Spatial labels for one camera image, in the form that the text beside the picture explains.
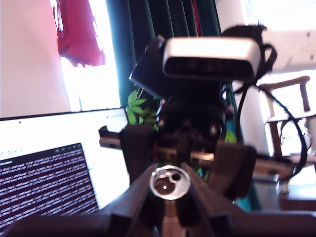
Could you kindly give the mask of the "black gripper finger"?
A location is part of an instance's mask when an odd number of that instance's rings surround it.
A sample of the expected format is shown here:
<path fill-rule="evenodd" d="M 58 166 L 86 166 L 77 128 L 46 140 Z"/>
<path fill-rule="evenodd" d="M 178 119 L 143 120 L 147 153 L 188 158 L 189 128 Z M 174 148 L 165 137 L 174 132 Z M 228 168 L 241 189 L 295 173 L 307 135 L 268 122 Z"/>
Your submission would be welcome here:
<path fill-rule="evenodd" d="M 138 178 L 152 160 L 156 130 L 147 125 L 127 125 L 119 133 L 126 168 L 130 178 Z"/>
<path fill-rule="evenodd" d="M 150 204 L 150 177 L 157 164 L 147 168 L 130 187 L 107 204 L 100 213 L 105 215 L 106 237 L 156 237 Z"/>
<path fill-rule="evenodd" d="M 242 143 L 217 143 L 209 185 L 230 200 L 247 196 L 257 151 Z"/>
<path fill-rule="evenodd" d="M 234 205 L 221 193 L 213 190 L 186 163 L 181 164 L 191 180 L 189 207 L 184 208 L 187 213 L 189 237 L 239 237 L 240 233 L 233 226 L 233 217 L 239 217 L 244 211 Z"/>

